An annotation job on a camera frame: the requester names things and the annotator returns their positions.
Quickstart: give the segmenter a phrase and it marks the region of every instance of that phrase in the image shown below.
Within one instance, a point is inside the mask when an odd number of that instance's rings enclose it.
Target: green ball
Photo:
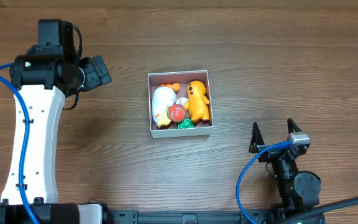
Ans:
[[[190,119],[186,118],[178,124],[178,128],[179,129],[194,128],[194,124],[193,122],[191,122]]]

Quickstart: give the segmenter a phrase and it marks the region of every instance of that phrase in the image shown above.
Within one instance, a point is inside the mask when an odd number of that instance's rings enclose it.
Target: box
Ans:
[[[206,87],[206,97],[209,99],[209,121],[200,122],[195,124],[194,128],[178,129],[176,123],[172,123],[168,128],[159,129],[154,123],[152,117],[152,97],[154,91],[164,83],[179,83],[180,89],[176,91],[177,98],[188,97],[187,85],[194,80],[202,81]],[[167,72],[167,73],[150,73],[149,74],[149,116],[150,116],[150,131],[153,138],[169,138],[179,136],[197,136],[211,134],[214,127],[213,115],[212,115],[212,100],[208,81],[208,72],[202,71],[190,71],[190,72]]]

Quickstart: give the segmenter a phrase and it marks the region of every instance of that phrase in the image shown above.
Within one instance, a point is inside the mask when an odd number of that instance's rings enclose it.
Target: box of toys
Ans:
[[[153,138],[211,134],[208,72],[150,73],[149,115]]]

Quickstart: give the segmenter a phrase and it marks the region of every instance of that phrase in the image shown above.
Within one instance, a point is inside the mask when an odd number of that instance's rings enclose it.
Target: yellow duck toy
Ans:
[[[190,118],[193,123],[209,121],[209,100],[205,96],[206,88],[203,82],[195,80],[187,85],[187,95],[189,100],[185,103],[185,109],[189,110]]]

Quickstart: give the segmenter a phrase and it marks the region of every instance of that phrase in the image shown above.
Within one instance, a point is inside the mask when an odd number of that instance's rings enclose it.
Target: wooden surface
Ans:
[[[358,0],[0,0],[0,7],[358,8]]]
[[[321,204],[358,196],[358,9],[0,9],[0,65],[37,43],[41,18],[76,24],[83,55],[101,54],[112,76],[62,113],[60,202],[238,210],[252,123],[273,144],[286,139],[289,117],[312,137],[296,162],[321,177]],[[208,70],[213,133],[152,139],[147,74],[180,70]],[[14,123],[12,93],[0,84],[0,196]],[[245,207],[279,202],[264,164],[244,178]],[[326,218],[358,223],[358,207]]]

